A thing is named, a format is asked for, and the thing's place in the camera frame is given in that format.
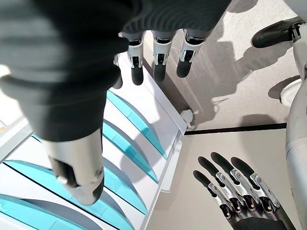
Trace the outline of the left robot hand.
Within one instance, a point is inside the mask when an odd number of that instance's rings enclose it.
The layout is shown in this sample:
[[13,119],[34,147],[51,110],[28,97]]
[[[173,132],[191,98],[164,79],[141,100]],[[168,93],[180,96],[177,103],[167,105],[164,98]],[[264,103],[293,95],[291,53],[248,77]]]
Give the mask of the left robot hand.
[[228,161],[212,152],[210,160],[199,156],[198,163],[218,185],[198,170],[194,178],[211,194],[232,229],[295,229],[278,198],[246,162],[237,157]]

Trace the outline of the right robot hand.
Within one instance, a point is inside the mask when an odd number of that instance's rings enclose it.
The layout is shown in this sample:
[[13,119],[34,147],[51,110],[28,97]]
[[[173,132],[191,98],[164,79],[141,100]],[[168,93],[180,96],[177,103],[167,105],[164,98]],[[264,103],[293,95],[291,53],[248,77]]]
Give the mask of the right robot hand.
[[120,77],[115,56],[128,52],[142,83],[143,33],[154,34],[154,79],[163,80],[170,43],[184,29],[177,75],[189,73],[227,0],[3,0],[0,88],[16,99],[42,139],[53,172],[81,204],[104,187],[102,122],[107,90]]

